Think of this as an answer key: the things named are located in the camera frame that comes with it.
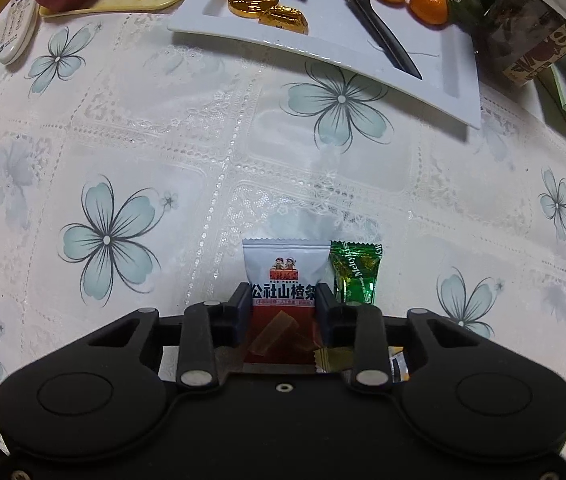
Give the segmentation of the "white rectangular plate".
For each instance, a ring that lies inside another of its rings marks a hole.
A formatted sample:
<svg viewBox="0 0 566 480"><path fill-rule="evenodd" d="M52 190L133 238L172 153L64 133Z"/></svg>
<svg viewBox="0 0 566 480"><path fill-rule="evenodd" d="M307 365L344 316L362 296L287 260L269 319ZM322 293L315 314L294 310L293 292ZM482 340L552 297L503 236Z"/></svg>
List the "white rectangular plate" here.
<svg viewBox="0 0 566 480"><path fill-rule="evenodd" d="M464 124L480 123L479 81L472 38L454 25L431 28L404 6L371 0L374 11L397 36L423 78L395 68L346 0L280 0L304 14L299 32L240 18L228 0L184 0L168 19L172 32L231 38L337 65L402 91Z"/></svg>

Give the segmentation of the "black handled knife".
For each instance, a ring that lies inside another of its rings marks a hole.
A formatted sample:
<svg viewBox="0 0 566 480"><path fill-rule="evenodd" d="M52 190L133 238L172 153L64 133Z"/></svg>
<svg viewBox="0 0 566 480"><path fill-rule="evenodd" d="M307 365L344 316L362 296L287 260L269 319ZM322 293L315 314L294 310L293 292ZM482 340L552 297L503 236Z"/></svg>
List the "black handled knife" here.
<svg viewBox="0 0 566 480"><path fill-rule="evenodd" d="M348 0L348 5L359 15L360 21L389 58L391 64L403 73L423 79L416 64L406 52L383 19L374 11L371 0Z"/></svg>

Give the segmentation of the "silver yellow foil packet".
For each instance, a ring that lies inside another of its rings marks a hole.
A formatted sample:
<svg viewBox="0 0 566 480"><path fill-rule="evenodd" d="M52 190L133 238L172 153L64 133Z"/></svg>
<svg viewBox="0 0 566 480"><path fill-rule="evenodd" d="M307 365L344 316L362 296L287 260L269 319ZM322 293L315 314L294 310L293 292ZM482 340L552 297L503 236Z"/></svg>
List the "silver yellow foil packet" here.
<svg viewBox="0 0 566 480"><path fill-rule="evenodd" d="M391 379L393 382L407 382L410 379L403 348L388 348ZM347 347L319 348L314 352L315 367L318 373L337 373L353 367L353 350Z"/></svg>

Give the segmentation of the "red white hawthorn packet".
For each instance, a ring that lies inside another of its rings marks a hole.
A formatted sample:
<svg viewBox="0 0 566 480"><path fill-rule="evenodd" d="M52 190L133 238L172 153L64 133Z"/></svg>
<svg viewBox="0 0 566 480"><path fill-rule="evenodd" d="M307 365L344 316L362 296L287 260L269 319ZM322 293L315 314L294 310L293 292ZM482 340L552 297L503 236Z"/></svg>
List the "red white hawthorn packet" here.
<svg viewBox="0 0 566 480"><path fill-rule="evenodd" d="M319 347L315 289L324 278L330 243L250 238L243 241L243 252L252 299L246 360L311 364Z"/></svg>

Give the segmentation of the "small green foil candy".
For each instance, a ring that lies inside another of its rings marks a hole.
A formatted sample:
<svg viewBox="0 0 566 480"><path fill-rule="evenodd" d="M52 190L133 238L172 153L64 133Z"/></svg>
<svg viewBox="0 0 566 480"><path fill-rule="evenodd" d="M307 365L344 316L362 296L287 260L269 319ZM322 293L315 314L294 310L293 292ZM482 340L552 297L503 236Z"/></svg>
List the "small green foil candy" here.
<svg viewBox="0 0 566 480"><path fill-rule="evenodd" d="M334 271L334 294L339 302L374 304L383 245L330 242L330 263Z"/></svg>

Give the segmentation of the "patterned paper box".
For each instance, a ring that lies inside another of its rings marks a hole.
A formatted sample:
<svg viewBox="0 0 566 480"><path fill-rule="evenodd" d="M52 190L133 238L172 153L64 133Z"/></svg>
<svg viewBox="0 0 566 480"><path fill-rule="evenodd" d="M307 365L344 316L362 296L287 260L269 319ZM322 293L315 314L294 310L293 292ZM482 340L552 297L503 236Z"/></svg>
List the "patterned paper box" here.
<svg viewBox="0 0 566 480"><path fill-rule="evenodd" d="M517 87L566 56L566 18L543 0L480 0L479 67Z"/></svg>

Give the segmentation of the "white floral tablecloth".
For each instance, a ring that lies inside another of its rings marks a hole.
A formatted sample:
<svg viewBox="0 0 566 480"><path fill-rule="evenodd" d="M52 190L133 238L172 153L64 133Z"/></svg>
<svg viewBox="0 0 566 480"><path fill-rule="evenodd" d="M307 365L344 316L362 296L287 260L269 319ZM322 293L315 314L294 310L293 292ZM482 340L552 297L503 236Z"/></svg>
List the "white floral tablecloth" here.
<svg viewBox="0 0 566 480"><path fill-rule="evenodd" d="M0 380L138 307L228 296L246 237L382 244L387 313L490 327L566 378L566 116L547 81L484 78L469 129L167 22L42 21L0 62Z"/></svg>

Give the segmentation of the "white remote control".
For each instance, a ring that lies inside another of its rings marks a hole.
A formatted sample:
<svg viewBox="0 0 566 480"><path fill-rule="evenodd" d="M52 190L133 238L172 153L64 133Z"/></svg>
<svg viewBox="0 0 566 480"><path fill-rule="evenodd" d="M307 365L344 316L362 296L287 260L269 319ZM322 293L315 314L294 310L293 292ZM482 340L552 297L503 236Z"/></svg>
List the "white remote control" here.
<svg viewBox="0 0 566 480"><path fill-rule="evenodd" d="M10 0L0 32L0 63L15 63L26 50L36 29L39 5L36 0Z"/></svg>

